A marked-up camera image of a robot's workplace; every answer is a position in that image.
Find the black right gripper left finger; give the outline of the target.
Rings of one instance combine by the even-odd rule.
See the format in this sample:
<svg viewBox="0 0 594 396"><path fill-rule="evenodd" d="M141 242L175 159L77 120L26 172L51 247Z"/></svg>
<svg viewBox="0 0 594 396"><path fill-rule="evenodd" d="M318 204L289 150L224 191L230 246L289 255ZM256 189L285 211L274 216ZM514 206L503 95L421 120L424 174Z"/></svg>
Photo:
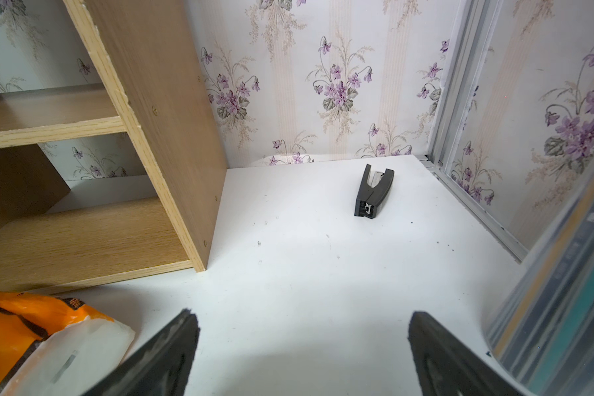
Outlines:
<svg viewBox="0 0 594 396"><path fill-rule="evenodd" d="M196 315L184 309L85 394L185 394L199 336L200 327Z"/></svg>

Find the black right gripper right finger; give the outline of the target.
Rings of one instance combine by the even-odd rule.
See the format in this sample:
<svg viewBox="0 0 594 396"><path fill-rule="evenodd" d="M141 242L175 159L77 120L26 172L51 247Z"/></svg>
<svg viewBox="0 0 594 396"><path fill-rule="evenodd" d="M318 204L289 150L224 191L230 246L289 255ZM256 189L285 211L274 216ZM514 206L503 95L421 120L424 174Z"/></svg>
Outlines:
<svg viewBox="0 0 594 396"><path fill-rule="evenodd" d="M521 394L427 312L412 314L409 343L424 395Z"/></svg>

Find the bright orange tissue pack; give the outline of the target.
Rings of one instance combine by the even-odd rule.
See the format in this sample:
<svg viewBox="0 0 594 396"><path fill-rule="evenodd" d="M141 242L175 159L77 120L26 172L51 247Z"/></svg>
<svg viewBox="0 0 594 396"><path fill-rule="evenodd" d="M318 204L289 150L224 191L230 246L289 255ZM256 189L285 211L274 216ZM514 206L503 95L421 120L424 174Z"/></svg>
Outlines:
<svg viewBox="0 0 594 396"><path fill-rule="evenodd" d="M81 395L120 365L135 331L76 298L0 292L0 395Z"/></svg>

